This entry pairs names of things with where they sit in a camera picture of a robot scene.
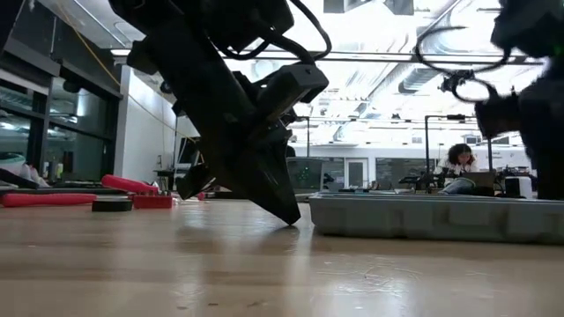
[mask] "tape roll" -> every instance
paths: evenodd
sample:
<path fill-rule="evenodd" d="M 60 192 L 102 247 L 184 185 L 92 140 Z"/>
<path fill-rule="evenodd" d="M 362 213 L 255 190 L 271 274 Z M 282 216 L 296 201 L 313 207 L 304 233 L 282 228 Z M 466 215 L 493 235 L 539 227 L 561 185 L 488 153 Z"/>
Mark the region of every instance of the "tape roll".
<path fill-rule="evenodd" d="M 129 199 L 100 199 L 92 203 L 92 212 L 125 212 L 133 209 Z"/>

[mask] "gray plastic tray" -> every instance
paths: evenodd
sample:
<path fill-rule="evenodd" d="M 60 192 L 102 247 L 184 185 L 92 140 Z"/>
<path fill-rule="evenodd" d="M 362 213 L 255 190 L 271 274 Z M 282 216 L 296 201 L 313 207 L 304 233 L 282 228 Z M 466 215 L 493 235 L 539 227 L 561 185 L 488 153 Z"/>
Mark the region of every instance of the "gray plastic tray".
<path fill-rule="evenodd" d="M 369 238 L 564 244 L 564 202 L 465 195 L 318 193 L 316 230 Z"/>

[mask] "woman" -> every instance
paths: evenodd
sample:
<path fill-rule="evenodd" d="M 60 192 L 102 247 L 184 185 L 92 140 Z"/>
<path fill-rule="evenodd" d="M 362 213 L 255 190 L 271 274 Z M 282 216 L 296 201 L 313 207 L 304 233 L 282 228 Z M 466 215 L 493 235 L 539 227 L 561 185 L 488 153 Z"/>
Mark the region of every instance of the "woman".
<path fill-rule="evenodd" d="M 441 159 L 434 174 L 444 173 L 460 176 L 463 173 L 477 172 L 476 159 L 472 155 L 472 149 L 468 144 L 455 144 L 449 149 L 449 155 Z"/>

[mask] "table surface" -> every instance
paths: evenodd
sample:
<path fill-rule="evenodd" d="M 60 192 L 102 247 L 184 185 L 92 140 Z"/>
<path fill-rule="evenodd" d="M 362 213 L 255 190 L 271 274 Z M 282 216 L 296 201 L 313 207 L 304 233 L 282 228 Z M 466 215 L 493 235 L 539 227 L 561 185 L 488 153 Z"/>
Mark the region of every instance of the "table surface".
<path fill-rule="evenodd" d="M 0 314 L 564 316 L 564 249 L 361 240 L 246 202 L 0 210 Z"/>

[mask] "door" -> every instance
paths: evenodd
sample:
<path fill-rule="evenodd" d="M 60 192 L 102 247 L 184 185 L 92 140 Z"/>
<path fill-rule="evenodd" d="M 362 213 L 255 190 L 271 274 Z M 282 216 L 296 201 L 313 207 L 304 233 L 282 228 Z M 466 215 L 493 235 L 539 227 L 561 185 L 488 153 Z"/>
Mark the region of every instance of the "door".
<path fill-rule="evenodd" d="M 345 159 L 345 187 L 366 188 L 368 186 L 368 158 Z"/>

